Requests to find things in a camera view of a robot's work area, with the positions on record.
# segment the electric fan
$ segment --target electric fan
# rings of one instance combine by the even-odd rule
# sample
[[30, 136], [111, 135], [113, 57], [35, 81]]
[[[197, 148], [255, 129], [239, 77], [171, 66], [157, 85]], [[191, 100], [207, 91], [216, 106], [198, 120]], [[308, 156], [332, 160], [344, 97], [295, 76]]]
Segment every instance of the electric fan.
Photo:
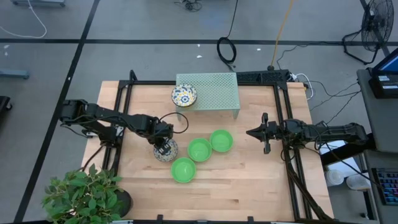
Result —
[[[364, 6], [364, 10], [361, 29], [345, 35], [343, 37], [343, 46], [344, 53], [367, 65], [373, 63], [377, 52], [384, 47], [390, 37], [394, 23], [394, 6], [391, 0], [371, 0], [369, 4]], [[359, 33], [361, 33], [363, 47], [368, 51], [374, 52], [371, 62], [365, 62], [347, 51], [346, 38], [354, 36], [351, 39], [352, 41]]]

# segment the green plant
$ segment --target green plant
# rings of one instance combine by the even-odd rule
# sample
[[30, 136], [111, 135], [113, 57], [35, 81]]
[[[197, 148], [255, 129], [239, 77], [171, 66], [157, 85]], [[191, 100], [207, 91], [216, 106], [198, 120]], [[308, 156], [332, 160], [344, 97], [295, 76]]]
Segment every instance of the green plant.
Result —
[[74, 170], [67, 172], [63, 180], [51, 179], [46, 187], [42, 204], [55, 224], [109, 223], [120, 220], [123, 206], [115, 191], [122, 191], [115, 182], [113, 171], [98, 172], [93, 164], [89, 174]]

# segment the green perforated rack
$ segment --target green perforated rack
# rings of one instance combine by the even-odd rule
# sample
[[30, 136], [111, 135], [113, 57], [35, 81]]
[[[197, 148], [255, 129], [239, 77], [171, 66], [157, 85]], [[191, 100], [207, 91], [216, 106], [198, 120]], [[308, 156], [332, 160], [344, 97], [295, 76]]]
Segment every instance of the green perforated rack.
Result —
[[177, 74], [177, 85], [189, 84], [197, 90], [197, 101], [188, 108], [176, 111], [231, 110], [236, 119], [241, 109], [236, 73]]

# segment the green plastic bowl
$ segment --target green plastic bowl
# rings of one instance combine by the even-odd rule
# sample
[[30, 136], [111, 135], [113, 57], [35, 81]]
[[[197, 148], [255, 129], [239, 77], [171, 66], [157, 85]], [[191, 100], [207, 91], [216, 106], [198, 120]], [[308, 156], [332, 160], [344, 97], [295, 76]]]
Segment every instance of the green plastic bowl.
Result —
[[210, 136], [210, 144], [217, 152], [228, 152], [233, 143], [232, 135], [226, 130], [217, 130]]
[[192, 160], [203, 162], [211, 156], [211, 144], [204, 138], [197, 138], [189, 143], [187, 151]]
[[188, 183], [197, 173], [197, 167], [190, 158], [182, 157], [173, 162], [171, 173], [175, 181]]

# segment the blue and white patterned bowl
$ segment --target blue and white patterned bowl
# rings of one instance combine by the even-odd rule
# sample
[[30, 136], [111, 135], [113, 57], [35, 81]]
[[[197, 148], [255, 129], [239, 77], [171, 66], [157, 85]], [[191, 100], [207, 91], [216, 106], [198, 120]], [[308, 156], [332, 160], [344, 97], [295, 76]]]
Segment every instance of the blue and white patterned bowl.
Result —
[[179, 107], [191, 106], [197, 100], [197, 91], [189, 84], [181, 84], [174, 88], [172, 101]]

